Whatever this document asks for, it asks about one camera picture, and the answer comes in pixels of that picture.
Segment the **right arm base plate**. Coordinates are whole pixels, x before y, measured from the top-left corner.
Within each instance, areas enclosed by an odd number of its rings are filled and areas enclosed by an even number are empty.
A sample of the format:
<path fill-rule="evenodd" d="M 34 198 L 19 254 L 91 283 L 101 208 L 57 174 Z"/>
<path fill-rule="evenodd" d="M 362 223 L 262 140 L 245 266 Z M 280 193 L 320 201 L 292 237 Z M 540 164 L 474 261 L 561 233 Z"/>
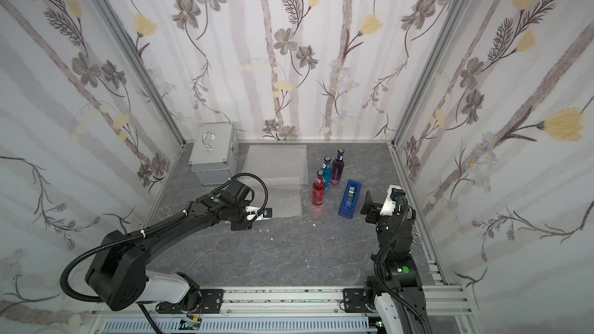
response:
<path fill-rule="evenodd" d="M 343 289 L 342 309 L 346 313 L 368 313 L 368 298 L 363 288 Z"/>

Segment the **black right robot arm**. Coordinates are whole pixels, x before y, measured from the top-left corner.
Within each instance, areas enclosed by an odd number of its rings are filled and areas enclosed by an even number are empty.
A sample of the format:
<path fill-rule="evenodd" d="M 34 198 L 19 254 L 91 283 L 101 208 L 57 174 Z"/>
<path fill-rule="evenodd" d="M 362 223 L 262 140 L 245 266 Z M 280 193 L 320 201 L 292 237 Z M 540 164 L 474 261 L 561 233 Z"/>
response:
<path fill-rule="evenodd" d="M 375 226 L 378 250 L 364 285 L 365 306 L 377 313 L 385 333 L 431 333 L 425 292 L 411 256 L 416 211 L 405 190 L 390 186 L 383 203 L 367 193 L 361 213 Z"/>

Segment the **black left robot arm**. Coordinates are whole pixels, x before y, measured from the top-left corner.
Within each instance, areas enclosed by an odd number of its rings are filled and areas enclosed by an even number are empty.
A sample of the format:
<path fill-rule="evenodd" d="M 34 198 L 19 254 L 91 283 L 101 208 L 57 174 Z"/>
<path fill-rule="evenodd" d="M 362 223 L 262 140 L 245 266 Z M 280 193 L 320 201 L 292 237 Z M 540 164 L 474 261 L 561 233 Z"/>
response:
<path fill-rule="evenodd" d="M 100 246 L 76 257 L 60 275 L 60 287 L 72 299 L 103 302 L 112 311 L 133 304 L 157 302 L 160 313 L 189 312 L 204 298 L 200 286 L 187 274 L 165 275 L 147 269 L 157 256 L 199 230 L 226 221 L 232 230 L 249 230 L 252 223 L 272 217 L 269 208 L 252 207 L 247 200 L 236 200 L 224 194 L 208 193 L 185 205 L 184 209 L 150 227 L 123 234 L 114 231 Z M 90 258 L 85 276 L 94 295 L 77 292 L 69 283 L 71 272 Z"/>

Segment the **blue tape dispenser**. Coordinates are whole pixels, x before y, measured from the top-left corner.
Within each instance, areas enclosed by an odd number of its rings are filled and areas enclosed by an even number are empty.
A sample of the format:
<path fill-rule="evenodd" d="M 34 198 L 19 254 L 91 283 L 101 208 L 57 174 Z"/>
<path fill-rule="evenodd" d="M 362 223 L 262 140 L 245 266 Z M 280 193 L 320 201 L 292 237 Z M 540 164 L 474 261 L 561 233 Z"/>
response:
<path fill-rule="evenodd" d="M 361 184 L 359 182 L 349 180 L 343 194 L 343 199 L 340 204 L 338 215 L 347 219 L 354 217 L 357 201 L 360 196 Z"/>

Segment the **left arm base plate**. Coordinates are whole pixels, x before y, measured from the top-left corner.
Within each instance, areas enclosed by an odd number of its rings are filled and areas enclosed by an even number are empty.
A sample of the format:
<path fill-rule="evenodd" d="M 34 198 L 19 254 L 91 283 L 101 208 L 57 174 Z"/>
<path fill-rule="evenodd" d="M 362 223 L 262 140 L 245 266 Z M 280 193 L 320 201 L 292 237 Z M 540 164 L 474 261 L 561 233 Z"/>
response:
<path fill-rule="evenodd" d="M 224 289 L 190 289 L 179 303 L 161 302 L 159 314 L 218 314 L 224 301 Z"/>

